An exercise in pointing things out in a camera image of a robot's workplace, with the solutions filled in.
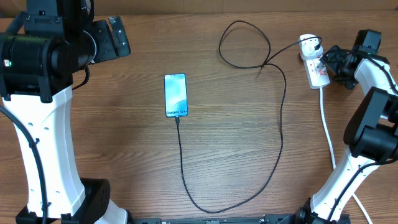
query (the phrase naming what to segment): charging plug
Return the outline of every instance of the charging plug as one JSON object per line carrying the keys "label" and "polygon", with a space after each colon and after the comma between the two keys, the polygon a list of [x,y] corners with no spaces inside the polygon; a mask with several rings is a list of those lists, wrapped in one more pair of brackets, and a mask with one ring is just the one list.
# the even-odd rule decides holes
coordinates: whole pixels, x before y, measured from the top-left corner
{"label": "charging plug", "polygon": [[[300,40],[314,37],[312,34],[304,34],[300,36]],[[307,73],[308,84],[311,89],[319,89],[330,83],[326,65],[320,61],[323,48],[320,46],[317,38],[305,40],[300,43],[300,55],[304,60],[305,72]]]}
{"label": "charging plug", "polygon": [[299,40],[304,40],[299,43],[300,56],[303,60],[311,60],[320,57],[323,53],[323,47],[320,45],[317,38],[305,40],[309,37],[315,37],[313,34],[301,35]]}

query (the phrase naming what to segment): smartphone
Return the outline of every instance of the smartphone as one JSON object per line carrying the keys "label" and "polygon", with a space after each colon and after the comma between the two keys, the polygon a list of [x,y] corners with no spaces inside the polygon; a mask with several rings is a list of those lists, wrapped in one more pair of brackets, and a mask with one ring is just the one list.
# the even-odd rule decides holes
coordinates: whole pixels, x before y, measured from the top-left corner
{"label": "smartphone", "polygon": [[188,116],[187,80],[185,74],[165,75],[166,117]]}

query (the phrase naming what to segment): wooden table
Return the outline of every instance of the wooden table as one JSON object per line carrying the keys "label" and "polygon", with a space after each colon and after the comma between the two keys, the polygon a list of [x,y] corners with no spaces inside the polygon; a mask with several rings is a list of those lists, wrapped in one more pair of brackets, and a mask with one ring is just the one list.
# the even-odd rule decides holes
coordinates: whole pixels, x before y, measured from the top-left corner
{"label": "wooden table", "polygon": [[[90,82],[73,92],[72,135],[81,177],[107,178],[111,198],[135,217],[251,217],[292,213],[316,193],[332,172],[319,112],[319,92],[308,87],[295,46],[272,60],[287,77],[283,110],[284,150],[268,187],[251,202],[217,215],[197,210],[180,176],[174,119],[164,116],[164,75],[186,73],[190,115],[181,119],[185,177],[197,203],[209,210],[247,199],[265,183],[280,148],[282,75],[276,68],[238,70],[218,55],[222,32],[234,20],[252,22],[272,43],[272,52],[301,34],[323,37],[324,49],[350,49],[360,29],[382,32],[379,54],[398,79],[398,13],[273,12],[124,16],[132,54],[92,65]],[[4,30],[10,19],[0,20]],[[264,39],[238,25],[223,45],[225,57],[240,65],[262,63]],[[75,74],[80,83],[84,74]],[[325,114],[337,161],[343,132],[363,99],[331,83]],[[0,222],[14,223],[27,203],[27,182],[13,125],[0,116]],[[396,223],[398,164],[380,167],[357,190],[374,223]],[[345,213],[364,223],[350,200]]]}

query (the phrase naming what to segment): wood grain surface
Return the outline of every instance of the wood grain surface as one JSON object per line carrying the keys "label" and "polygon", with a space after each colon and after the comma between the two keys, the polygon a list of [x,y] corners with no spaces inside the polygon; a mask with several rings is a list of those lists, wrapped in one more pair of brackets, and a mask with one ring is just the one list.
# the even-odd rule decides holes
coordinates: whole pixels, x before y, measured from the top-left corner
{"label": "wood grain surface", "polygon": [[[238,70],[218,56],[226,27],[241,19],[262,29],[272,52],[301,34],[322,36],[324,49],[351,48],[360,29],[382,32],[379,54],[398,79],[398,13],[286,12],[223,15],[125,16],[132,54],[92,65],[90,82],[73,92],[72,135],[81,177],[107,178],[111,198],[134,217],[252,217],[293,213],[332,172],[319,112],[319,92],[308,86],[299,47],[272,60],[287,77],[284,150],[268,187],[251,202],[209,215],[189,201],[180,176],[174,119],[164,115],[164,75],[186,73],[190,115],[181,119],[185,178],[197,203],[217,210],[257,192],[280,148],[283,79],[273,67]],[[0,20],[4,30],[10,19]],[[267,44],[254,29],[236,25],[224,56],[240,65],[263,62]],[[84,74],[76,73],[75,85]],[[325,114],[340,159],[345,127],[363,99],[360,87],[325,88]],[[12,123],[0,116],[0,223],[14,223],[27,203],[27,181]],[[396,223],[398,164],[380,167],[357,190],[373,223]],[[354,200],[345,207],[365,223]]]}

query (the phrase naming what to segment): white cable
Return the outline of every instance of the white cable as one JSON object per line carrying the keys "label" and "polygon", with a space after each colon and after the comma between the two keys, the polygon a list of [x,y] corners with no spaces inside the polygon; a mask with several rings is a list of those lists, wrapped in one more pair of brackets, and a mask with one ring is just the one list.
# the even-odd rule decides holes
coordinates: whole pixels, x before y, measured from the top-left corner
{"label": "white cable", "polygon": [[[329,131],[328,131],[328,126],[326,125],[326,121],[325,121],[325,112],[323,111],[323,89],[322,89],[322,87],[319,88],[319,105],[320,105],[323,129],[325,130],[326,139],[328,140],[328,144],[329,144],[331,164],[333,166],[333,169],[335,169],[336,168],[335,153],[333,152],[333,146],[331,144]],[[373,222],[371,220],[371,217],[368,215],[368,213],[366,212],[366,210],[363,207],[362,203],[359,201],[359,198],[355,194],[353,194],[353,198],[355,199],[356,203],[359,205],[359,207],[362,210],[363,214],[365,215],[366,220],[368,221],[368,223],[369,224],[373,224]]]}

